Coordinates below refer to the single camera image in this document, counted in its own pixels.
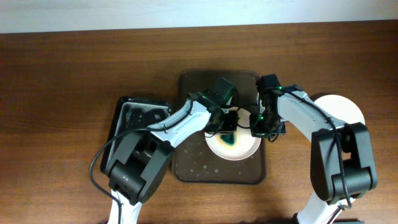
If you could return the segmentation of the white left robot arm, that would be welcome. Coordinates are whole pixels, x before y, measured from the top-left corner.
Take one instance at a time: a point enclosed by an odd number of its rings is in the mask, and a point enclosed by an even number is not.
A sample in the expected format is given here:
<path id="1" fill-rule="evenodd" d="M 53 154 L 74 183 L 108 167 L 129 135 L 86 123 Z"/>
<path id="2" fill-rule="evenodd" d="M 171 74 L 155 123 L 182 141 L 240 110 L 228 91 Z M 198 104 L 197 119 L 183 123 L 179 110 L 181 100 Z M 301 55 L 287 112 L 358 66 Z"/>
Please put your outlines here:
<path id="1" fill-rule="evenodd" d="M 235 90 L 191 93 L 174 114 L 115 134 L 98 151 L 112 199 L 109 223 L 137 223 L 139 212 L 159 188 L 176 148 L 199 131 L 217 133 L 228 118 Z"/>

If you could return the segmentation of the green yellow sponge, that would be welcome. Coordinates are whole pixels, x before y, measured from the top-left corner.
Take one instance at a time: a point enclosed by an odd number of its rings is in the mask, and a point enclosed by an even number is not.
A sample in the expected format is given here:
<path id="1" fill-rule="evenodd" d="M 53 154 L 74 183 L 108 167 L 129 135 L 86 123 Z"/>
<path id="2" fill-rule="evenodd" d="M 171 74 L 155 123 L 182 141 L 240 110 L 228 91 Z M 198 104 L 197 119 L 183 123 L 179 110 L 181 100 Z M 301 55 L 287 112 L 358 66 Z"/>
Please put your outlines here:
<path id="1" fill-rule="evenodd" d="M 223 147 L 233 147 L 236 144 L 236 133 L 219 134 L 216 140 Z"/>

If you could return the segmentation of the white plate front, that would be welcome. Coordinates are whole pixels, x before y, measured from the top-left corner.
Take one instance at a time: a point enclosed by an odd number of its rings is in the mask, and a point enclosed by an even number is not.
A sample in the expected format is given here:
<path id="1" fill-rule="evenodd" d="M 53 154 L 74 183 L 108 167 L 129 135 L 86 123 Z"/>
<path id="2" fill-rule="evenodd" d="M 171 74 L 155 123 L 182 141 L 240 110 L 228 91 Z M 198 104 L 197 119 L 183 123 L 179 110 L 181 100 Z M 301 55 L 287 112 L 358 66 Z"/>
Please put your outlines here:
<path id="1" fill-rule="evenodd" d="M 366 124 L 360 108 L 346 97 L 340 95 L 324 95 L 317 98 L 314 103 L 330 115 L 348 124 Z"/>

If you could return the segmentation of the white plate back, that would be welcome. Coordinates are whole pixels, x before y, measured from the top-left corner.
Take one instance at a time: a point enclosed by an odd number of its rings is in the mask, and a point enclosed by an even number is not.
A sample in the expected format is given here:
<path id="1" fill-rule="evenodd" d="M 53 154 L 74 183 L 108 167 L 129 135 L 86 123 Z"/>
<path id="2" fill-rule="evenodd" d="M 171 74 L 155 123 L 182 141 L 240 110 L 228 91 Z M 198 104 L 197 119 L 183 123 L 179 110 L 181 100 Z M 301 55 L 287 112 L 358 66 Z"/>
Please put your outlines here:
<path id="1" fill-rule="evenodd" d="M 252 137 L 250 129 L 238 126 L 233 133 L 236 133 L 236 144 L 233 147 L 221 146 L 216 140 L 219 134 L 205 133 L 205 141 L 218 157 L 229 161 L 240 161 L 252 156 L 261 144 L 261 138 Z"/>

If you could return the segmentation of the white plate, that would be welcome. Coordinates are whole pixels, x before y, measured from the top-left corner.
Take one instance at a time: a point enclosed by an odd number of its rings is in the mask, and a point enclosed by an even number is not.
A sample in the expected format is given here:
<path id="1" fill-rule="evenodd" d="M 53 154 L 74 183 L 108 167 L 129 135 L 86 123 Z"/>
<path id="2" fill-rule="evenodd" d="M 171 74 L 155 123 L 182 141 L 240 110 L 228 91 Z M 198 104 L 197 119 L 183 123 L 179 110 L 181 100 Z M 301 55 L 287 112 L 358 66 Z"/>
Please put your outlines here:
<path id="1" fill-rule="evenodd" d="M 340 95 L 324 95 L 317 98 L 314 103 L 330 115 L 348 124 L 366 124 L 360 108 L 346 97 Z"/>
<path id="2" fill-rule="evenodd" d="M 219 134 L 205 133 L 205 141 L 218 157 L 229 161 L 240 161 L 252 156 L 261 144 L 261 138 L 252 137 L 250 129 L 238 126 L 233 133 L 236 133 L 236 144 L 233 147 L 221 146 L 216 140 Z"/>

